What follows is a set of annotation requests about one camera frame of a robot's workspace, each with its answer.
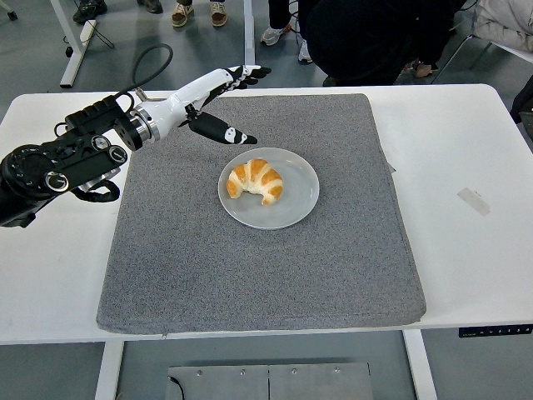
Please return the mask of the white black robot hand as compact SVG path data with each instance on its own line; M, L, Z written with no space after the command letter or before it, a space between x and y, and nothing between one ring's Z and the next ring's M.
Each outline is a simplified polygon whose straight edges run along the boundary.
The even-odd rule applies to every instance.
M265 78L271 69L259 65L241 65L218 68L163 100L145 100L132 111L132 120L143 142L153 143L167 137L178 126L187 125L193 132L222 144L256 144L257 139L247 135L218 117L202 110L223 93L245 89Z

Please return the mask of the person's hand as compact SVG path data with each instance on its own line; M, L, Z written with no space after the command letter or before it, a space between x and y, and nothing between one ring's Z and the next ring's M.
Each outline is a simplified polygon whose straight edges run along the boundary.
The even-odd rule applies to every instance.
M411 72L414 78L427 78L439 68L435 63L424 64L419 59L407 63L403 67L404 72Z

